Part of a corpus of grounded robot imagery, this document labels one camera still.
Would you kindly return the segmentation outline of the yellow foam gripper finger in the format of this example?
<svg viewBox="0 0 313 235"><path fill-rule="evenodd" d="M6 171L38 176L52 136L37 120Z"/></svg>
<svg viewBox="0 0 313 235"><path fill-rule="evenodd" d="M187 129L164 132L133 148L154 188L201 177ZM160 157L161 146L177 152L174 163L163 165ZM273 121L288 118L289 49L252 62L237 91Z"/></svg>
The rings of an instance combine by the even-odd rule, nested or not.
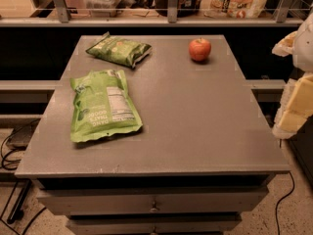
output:
<svg viewBox="0 0 313 235"><path fill-rule="evenodd" d="M313 73L306 73L298 80L290 79L285 85L272 132L276 138L289 139L312 116Z"/></svg>
<svg viewBox="0 0 313 235"><path fill-rule="evenodd" d="M274 55L285 57L292 54L293 42L297 31L293 31L281 39L272 49Z"/></svg>

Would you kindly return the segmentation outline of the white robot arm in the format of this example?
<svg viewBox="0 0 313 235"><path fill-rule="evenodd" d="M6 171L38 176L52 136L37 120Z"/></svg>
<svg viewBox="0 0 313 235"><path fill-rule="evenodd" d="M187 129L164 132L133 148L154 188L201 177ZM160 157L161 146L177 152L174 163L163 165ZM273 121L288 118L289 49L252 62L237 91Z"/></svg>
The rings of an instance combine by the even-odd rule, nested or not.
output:
<svg viewBox="0 0 313 235"><path fill-rule="evenodd" d="M301 78L290 79L285 85L274 119L274 136L289 139L313 116L313 15L278 42L272 53L281 57L292 55L293 66L304 72Z"/></svg>

